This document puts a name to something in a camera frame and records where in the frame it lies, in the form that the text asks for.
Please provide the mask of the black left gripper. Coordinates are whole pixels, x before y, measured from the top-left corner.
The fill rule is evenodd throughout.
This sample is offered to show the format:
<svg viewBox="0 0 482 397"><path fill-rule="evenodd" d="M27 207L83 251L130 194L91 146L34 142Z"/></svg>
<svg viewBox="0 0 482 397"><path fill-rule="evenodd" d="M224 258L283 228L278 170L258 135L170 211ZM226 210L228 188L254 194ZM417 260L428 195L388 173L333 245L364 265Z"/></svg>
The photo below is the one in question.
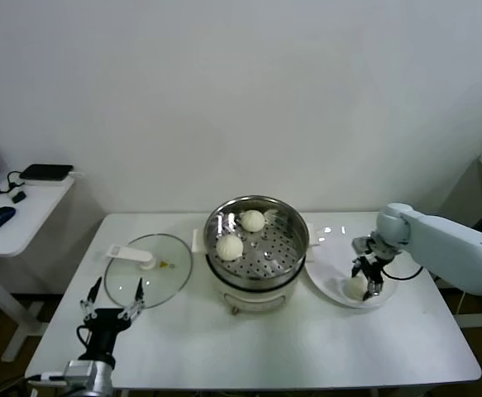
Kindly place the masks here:
<svg viewBox="0 0 482 397"><path fill-rule="evenodd" d="M85 361L101 361L108 365L115 365L113 350L117 335L126 331L145 308L142 279L139 280L134 300L124 309L96 309L95 300L102 283L102 277L98 277L91 287L86 299L79 301L84 313L84 326L91 335L84 353Z"/></svg>

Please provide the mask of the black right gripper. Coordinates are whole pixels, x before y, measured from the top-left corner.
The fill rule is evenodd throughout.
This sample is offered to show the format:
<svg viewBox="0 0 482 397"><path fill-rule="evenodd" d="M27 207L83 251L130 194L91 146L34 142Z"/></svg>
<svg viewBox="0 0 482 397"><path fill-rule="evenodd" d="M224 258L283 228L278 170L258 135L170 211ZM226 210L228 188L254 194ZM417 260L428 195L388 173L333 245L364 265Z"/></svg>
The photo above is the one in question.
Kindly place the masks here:
<svg viewBox="0 0 482 397"><path fill-rule="evenodd" d="M393 259L394 250L391 248L361 248L358 250L358 257L353 260L351 277L356 277L362 271L367 278L363 300L380 295L384 286L382 269Z"/></svg>

